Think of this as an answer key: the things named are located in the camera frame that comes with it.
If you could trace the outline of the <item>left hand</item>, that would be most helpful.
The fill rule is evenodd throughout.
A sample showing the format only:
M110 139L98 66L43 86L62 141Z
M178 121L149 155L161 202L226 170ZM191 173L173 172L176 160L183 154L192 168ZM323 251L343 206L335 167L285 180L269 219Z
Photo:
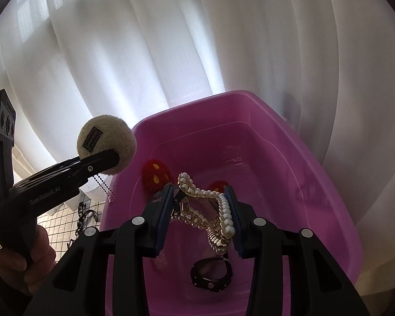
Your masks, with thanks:
M28 265L23 256L0 246L0 277L12 288L35 295L56 264L55 250L41 225L37 226L30 257L33 263Z

